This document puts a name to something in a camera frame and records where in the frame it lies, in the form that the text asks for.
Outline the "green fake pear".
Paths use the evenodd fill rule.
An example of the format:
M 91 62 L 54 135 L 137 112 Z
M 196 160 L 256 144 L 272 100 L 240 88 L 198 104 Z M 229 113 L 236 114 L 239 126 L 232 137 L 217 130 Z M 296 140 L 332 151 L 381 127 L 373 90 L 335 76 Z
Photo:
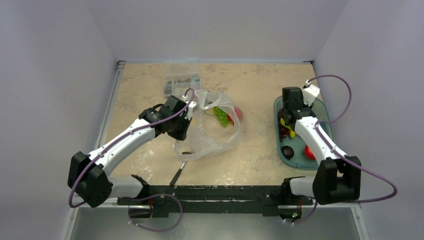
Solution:
M 282 126 L 284 126 L 285 128 L 287 128 L 289 131 L 293 131 L 293 129 L 291 128 L 291 126 L 289 125 L 289 124 L 287 124 L 286 122 L 285 122 L 285 120 L 281 117 L 280 118 L 280 124 L 282 125 Z

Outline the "dark fake plum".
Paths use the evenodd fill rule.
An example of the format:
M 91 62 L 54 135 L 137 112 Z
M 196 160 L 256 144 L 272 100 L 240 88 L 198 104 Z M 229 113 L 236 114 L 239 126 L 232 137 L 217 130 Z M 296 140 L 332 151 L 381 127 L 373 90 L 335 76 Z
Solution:
M 280 150 L 281 150 L 283 157 L 287 160 L 291 160 L 295 155 L 293 148 L 290 147 L 289 145 L 282 146 L 280 148 Z

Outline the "clear printed plastic bag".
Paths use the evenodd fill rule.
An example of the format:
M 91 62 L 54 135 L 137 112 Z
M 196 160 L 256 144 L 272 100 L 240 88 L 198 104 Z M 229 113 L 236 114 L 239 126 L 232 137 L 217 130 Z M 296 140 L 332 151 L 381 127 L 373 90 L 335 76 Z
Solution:
M 174 144 L 174 151 L 183 163 L 225 153 L 236 147 L 242 138 L 243 114 L 227 94 L 198 89 L 194 101 L 198 108 L 192 114 L 186 140 L 177 140 Z M 214 107 L 227 113 L 227 127 L 222 127 L 215 117 Z

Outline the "green fake grapes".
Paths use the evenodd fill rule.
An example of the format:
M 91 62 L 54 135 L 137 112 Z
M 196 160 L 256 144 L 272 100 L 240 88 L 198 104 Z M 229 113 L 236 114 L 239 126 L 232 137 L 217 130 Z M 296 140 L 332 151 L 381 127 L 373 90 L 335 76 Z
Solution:
M 221 126 L 226 128 L 227 125 L 229 124 L 228 114 L 225 111 L 223 111 L 221 108 L 219 108 L 218 106 L 215 106 L 213 108 L 213 114 L 215 115 L 217 120 L 220 122 Z

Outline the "dark purple fake grapes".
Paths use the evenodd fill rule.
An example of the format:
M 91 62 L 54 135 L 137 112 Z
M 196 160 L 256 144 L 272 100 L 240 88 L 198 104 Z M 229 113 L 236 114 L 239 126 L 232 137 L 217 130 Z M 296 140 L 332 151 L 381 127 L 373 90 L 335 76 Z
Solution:
M 279 141 L 282 142 L 284 138 L 287 138 L 290 135 L 290 130 L 281 122 L 282 120 L 283 109 L 279 109 L 277 112 L 277 125 L 278 125 L 278 135 Z

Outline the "yellow fake banana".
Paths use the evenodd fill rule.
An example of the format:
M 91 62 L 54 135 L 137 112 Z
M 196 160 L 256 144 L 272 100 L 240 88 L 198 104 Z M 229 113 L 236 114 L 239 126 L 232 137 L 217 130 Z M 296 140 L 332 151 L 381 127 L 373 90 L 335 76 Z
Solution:
M 294 138 L 296 136 L 296 132 L 292 129 L 289 129 L 289 137 Z

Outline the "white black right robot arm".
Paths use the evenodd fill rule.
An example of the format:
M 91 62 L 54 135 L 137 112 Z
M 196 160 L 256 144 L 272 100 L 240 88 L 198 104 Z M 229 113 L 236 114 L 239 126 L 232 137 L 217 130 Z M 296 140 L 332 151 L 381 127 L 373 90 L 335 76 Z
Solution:
M 296 133 L 311 150 L 318 164 L 315 177 L 292 177 L 283 181 L 280 196 L 288 204 L 300 196 L 314 198 L 321 205 L 353 202 L 361 189 L 361 161 L 342 151 L 324 132 L 312 110 L 312 102 L 319 89 L 284 87 L 282 89 L 282 124 Z

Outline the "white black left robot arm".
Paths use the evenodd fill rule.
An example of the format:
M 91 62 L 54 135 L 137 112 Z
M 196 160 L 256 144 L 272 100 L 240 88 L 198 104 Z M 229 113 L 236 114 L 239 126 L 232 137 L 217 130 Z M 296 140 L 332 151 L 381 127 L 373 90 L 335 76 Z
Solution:
M 149 199 L 148 183 L 137 175 L 111 177 L 114 169 L 142 145 L 161 134 L 183 141 L 197 103 L 189 96 L 170 96 L 164 104 L 147 108 L 118 136 L 91 151 L 75 153 L 70 161 L 67 185 L 71 189 L 68 204 L 78 195 L 84 204 L 95 208 L 110 198 L 130 198 L 138 205 Z

